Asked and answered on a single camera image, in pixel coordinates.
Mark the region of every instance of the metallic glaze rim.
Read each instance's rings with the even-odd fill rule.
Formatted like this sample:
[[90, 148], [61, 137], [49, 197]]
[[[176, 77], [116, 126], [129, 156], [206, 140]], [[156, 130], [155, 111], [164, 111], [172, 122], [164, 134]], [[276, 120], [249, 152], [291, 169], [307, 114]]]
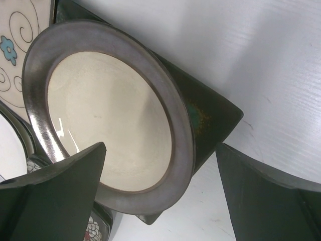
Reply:
[[173, 144], [170, 165], [156, 185], [140, 192], [124, 192], [100, 183], [95, 200], [116, 211], [135, 215], [168, 209], [184, 194], [194, 170], [194, 134], [187, 109], [157, 58], [138, 41], [110, 25], [89, 20], [64, 22], [44, 30], [31, 44], [23, 66], [22, 88], [27, 114], [41, 146], [52, 162], [69, 156], [50, 119], [48, 84], [63, 59], [85, 51], [111, 55], [147, 81], [167, 114]]

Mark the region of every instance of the ceramic bowl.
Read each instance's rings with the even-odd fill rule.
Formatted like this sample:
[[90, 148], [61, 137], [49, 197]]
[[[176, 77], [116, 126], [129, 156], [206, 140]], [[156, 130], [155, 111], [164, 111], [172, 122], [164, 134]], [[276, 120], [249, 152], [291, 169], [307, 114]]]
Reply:
[[43, 31], [26, 55], [22, 89], [31, 125], [52, 162], [107, 146], [96, 201], [145, 215], [171, 207], [191, 180], [191, 123], [172, 78], [125, 33], [95, 21]]

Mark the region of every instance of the dark green square plate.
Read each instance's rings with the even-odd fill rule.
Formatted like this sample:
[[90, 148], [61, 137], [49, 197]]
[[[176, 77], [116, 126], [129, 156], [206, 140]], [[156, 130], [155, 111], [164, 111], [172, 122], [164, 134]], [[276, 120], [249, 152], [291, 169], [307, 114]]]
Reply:
[[[72, 0], [60, 0], [56, 23], [73, 19], [89, 19], [105, 22]], [[191, 77], [163, 57], [155, 53], [172, 75], [188, 108], [196, 143], [194, 173], [214, 153], [216, 145], [223, 142], [243, 117], [243, 112], [226, 98]], [[150, 225], [161, 215], [137, 216]]]

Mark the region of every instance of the blue flower pattern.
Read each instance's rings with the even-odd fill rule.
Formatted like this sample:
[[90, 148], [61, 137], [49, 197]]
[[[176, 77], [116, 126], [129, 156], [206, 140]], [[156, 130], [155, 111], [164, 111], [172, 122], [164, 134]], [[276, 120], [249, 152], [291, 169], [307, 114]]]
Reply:
[[10, 39], [7, 39], [5, 36], [1, 36], [0, 49], [3, 51], [5, 58], [8, 61], [11, 61], [12, 65], [15, 66], [17, 53], [15, 51], [15, 46]]

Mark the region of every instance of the rust-colored glaze spot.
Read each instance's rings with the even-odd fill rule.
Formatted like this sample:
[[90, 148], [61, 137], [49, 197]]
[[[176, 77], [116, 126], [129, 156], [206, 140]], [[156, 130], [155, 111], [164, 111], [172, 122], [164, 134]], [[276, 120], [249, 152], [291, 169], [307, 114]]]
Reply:
[[187, 111], [189, 113], [192, 126], [194, 129], [194, 133], [196, 137], [202, 133], [204, 127], [206, 126], [206, 123], [208, 123], [208, 120], [210, 119], [209, 116], [207, 116], [203, 110], [199, 109], [198, 106], [194, 103], [189, 102], [187, 104]]

